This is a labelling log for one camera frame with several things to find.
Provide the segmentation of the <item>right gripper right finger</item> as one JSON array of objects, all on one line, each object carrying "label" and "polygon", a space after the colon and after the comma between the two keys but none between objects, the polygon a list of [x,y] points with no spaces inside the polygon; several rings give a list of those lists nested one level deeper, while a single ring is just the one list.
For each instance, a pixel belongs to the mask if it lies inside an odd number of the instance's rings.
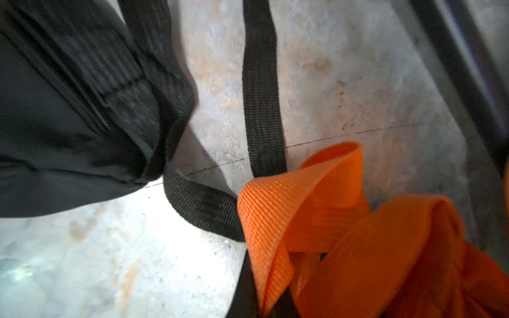
[{"label": "right gripper right finger", "polygon": [[300,318],[298,309],[294,303],[290,288],[286,288],[273,307],[271,318]]}]

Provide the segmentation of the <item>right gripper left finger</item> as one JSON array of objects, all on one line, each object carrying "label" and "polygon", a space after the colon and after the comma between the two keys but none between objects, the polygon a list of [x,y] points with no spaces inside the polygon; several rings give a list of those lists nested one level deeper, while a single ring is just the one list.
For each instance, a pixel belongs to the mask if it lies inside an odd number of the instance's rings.
[{"label": "right gripper left finger", "polygon": [[256,318],[258,313],[257,289],[249,253],[245,253],[237,287],[226,318]]}]

